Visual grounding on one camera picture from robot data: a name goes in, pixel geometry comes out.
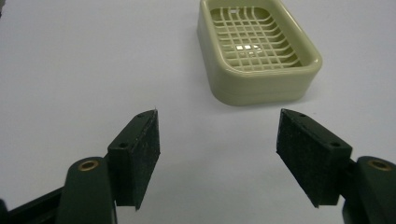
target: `soap dish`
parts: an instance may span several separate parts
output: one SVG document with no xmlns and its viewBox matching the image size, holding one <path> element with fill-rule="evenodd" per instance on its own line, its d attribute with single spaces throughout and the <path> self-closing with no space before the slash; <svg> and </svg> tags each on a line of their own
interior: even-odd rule
<svg viewBox="0 0 396 224">
<path fill-rule="evenodd" d="M 297 100 L 322 65 L 279 0 L 201 0 L 197 32 L 210 88 L 227 105 Z"/>
</svg>

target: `grid insert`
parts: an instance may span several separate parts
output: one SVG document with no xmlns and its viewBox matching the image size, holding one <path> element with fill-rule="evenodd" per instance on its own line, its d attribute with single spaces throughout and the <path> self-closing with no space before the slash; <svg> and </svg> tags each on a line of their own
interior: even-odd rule
<svg viewBox="0 0 396 224">
<path fill-rule="evenodd" d="M 222 54 L 232 68 L 247 72 L 302 66 L 267 10 L 221 7 L 210 13 Z"/>
</svg>

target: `plastic soap dish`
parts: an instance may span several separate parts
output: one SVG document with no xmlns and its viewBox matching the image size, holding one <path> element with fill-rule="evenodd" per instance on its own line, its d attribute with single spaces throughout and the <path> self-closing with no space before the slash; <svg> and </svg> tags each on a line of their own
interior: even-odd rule
<svg viewBox="0 0 396 224">
<path fill-rule="evenodd" d="M 201 0 L 198 36 L 210 88 L 227 105 L 299 99 L 322 64 L 278 0 Z"/>
</svg>

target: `white backdrop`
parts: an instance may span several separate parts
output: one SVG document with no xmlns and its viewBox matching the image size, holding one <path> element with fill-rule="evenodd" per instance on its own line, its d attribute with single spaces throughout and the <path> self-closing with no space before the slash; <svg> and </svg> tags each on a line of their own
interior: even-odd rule
<svg viewBox="0 0 396 224">
<path fill-rule="evenodd" d="M 0 198 L 64 184 L 68 167 L 157 108 L 162 155 L 119 223 L 343 223 L 316 209 L 276 154 L 280 109 L 396 162 L 396 2 L 284 0 L 323 57 L 297 102 L 234 107 L 210 92 L 198 0 L 8 0 L 0 20 Z"/>
</svg>

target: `white table surface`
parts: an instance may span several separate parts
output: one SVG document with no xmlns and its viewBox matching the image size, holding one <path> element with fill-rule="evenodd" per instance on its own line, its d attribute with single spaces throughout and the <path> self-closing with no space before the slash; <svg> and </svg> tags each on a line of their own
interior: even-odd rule
<svg viewBox="0 0 396 224">
<path fill-rule="evenodd" d="M 281 108 L 396 162 L 396 1 L 284 0 L 323 57 L 305 97 L 234 107 L 212 95 L 199 1 L 7 0 L 0 20 L 0 197 L 9 209 L 157 108 L 162 154 L 119 223 L 343 223 L 314 208 L 276 154 Z"/>
</svg>

